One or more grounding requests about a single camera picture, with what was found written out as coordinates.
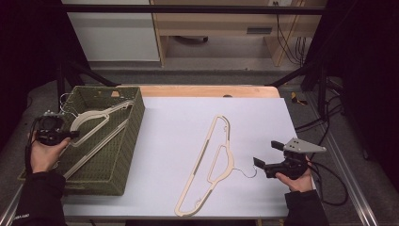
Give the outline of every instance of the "power outlet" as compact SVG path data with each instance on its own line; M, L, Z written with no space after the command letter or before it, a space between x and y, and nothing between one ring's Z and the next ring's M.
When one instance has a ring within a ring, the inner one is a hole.
M293 0L269 0L269 7L289 7Z

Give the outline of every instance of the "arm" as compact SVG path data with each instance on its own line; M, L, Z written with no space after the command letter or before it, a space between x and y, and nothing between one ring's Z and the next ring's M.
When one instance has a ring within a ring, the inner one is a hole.
M32 144L30 160L33 173L26 176L13 226L65 225L60 200L65 178L49 171L69 141L66 138L56 146L46 146L38 141Z
M285 226L300 225L329 225L326 213L316 190L311 183L311 170L307 169L296 180L291 180L282 173L276 173L276 177L290 187L291 192L285 194L288 207L288 216Z

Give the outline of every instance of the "hand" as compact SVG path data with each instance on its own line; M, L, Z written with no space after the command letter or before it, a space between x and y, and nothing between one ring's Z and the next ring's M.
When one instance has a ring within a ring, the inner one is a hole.
M36 131L33 134L33 140L36 139ZM70 143L69 137L62 140L55 146L44 145L37 140L32 143L32 154L30 155L30 164L32 172L50 171L59 158L62 150Z
M276 177L286 184L288 187L290 187L291 191L300 191L300 192L305 192L305 191L310 191L313 190L313 184L311 183L311 169L306 169L306 171L296 180L291 180L289 177L286 175L277 172Z

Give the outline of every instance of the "basket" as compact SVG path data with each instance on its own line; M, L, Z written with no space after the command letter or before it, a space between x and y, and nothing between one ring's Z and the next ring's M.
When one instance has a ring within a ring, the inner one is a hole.
M134 103L109 114L109 121L80 146L70 145L60 156L55 172L64 175L83 156L102 142L121 123L128 119L125 128L110 139L86 164L76 171L65 186L65 195L120 196L124 193L133 158L138 132L145 106L139 87L75 87L63 111L65 128L70 130L76 114L90 110L105 110L127 100ZM79 138L83 137L104 118L93 119L79 126Z

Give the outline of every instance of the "forearm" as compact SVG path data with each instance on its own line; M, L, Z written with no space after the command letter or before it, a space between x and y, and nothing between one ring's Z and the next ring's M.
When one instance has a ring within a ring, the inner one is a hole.
M322 203L316 190L291 192L285 194L289 209L285 226L291 225L329 225Z
M18 203L13 226L65 225L61 198L65 178L50 172L27 176Z

